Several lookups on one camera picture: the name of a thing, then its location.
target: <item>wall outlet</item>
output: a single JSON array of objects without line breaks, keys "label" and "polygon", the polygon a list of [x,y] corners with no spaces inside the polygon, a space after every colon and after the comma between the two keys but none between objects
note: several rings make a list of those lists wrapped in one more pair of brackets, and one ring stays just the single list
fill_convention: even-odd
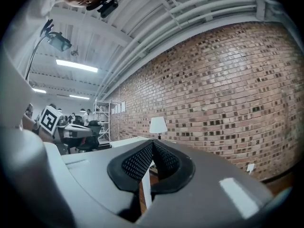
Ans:
[{"label": "wall outlet", "polygon": [[254,164],[249,164],[249,165],[247,166],[247,171],[249,172],[249,175],[250,175],[251,172],[253,171],[254,167],[255,167]]}]

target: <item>brick wall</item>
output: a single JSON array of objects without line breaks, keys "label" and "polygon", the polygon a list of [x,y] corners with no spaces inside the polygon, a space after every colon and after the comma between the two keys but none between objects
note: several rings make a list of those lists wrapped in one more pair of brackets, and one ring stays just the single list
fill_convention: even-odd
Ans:
[{"label": "brick wall", "polygon": [[111,139],[149,134],[212,152],[262,180],[294,165],[303,107],[303,56],[280,24],[242,23],[187,39],[143,66],[108,99]]}]

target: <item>lamp post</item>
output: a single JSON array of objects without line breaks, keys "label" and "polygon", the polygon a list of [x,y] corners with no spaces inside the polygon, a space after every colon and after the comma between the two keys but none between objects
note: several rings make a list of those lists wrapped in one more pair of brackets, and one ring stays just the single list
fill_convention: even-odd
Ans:
[{"label": "lamp post", "polygon": [[165,133],[168,131],[165,119],[160,117],[152,117],[150,124],[150,133],[158,133],[158,139],[161,139],[161,133]]}]

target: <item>metal shelving unit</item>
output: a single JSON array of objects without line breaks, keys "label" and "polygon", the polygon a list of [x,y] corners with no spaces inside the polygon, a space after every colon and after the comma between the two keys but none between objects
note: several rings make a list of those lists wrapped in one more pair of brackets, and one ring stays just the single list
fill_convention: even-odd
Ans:
[{"label": "metal shelving unit", "polygon": [[94,120],[98,121],[101,125],[98,141],[100,145],[109,144],[111,141],[110,133],[110,110],[111,102],[95,100],[93,104]]}]

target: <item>fluorescent light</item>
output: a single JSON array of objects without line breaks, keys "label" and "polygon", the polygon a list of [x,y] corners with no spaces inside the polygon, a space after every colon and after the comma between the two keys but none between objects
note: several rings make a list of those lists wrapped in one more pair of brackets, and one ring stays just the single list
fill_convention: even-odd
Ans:
[{"label": "fluorescent light", "polygon": [[39,93],[47,93],[45,90],[42,90],[42,89],[34,89],[34,88],[32,88],[34,91],[36,91],[36,92],[39,92]]},{"label": "fluorescent light", "polygon": [[88,97],[82,97],[82,96],[77,96],[77,95],[70,95],[70,97],[79,98],[79,99],[85,99],[85,100],[89,100],[90,99]]},{"label": "fluorescent light", "polygon": [[91,71],[94,73],[97,73],[97,71],[98,71],[98,68],[96,68],[96,67],[86,66],[83,64],[79,64],[79,63],[73,63],[73,62],[68,62],[68,61],[63,61],[63,60],[58,60],[58,59],[56,59],[56,62],[58,65],[61,65],[61,66],[75,67],[75,68]]}]

